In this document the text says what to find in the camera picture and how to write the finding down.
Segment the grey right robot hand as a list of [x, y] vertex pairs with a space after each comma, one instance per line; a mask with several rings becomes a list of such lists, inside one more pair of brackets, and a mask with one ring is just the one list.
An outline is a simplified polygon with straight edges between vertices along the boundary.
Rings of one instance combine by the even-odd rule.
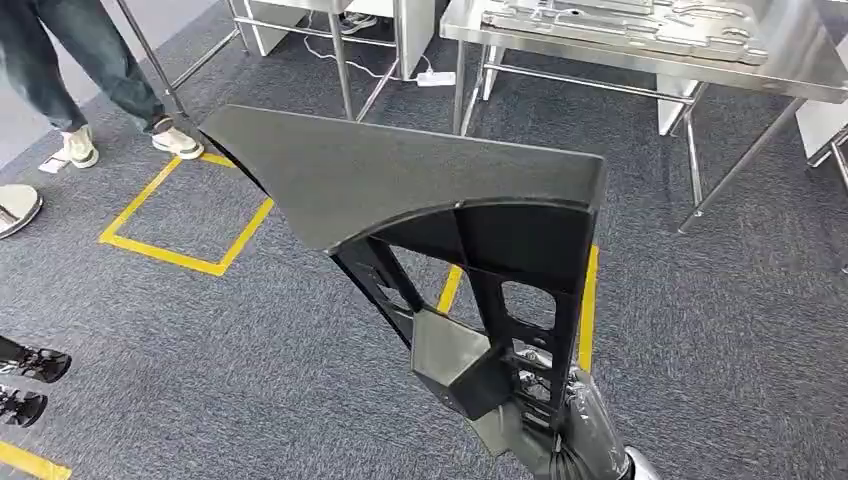
[[636, 462], [609, 418], [589, 372], [573, 365], [559, 430], [509, 401], [470, 422], [493, 456], [512, 454], [536, 479], [633, 479]]

